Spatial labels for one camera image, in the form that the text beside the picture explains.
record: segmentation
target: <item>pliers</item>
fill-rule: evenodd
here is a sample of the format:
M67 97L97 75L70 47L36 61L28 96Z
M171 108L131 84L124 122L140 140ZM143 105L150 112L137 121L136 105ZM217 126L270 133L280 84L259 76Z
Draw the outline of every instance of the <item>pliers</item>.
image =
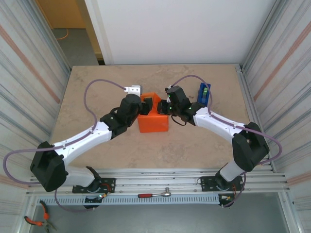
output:
M38 227L44 227L45 231L47 233L50 233L48 226L51 226L54 230L57 230L49 221L48 219L50 218L50 215L48 214L48 207L47 205L44 203L44 201L40 201L40 204L43 207L43 222L35 222L32 221L30 218L28 218L27 216L24 217L24 219L26 220L27 223L31 224L31 225L36 225Z

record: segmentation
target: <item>white panel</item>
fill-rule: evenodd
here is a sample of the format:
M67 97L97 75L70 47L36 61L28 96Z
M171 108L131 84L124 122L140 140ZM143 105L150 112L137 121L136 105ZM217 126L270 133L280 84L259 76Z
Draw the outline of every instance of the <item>white panel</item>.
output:
M275 0L86 0L106 64L239 63Z

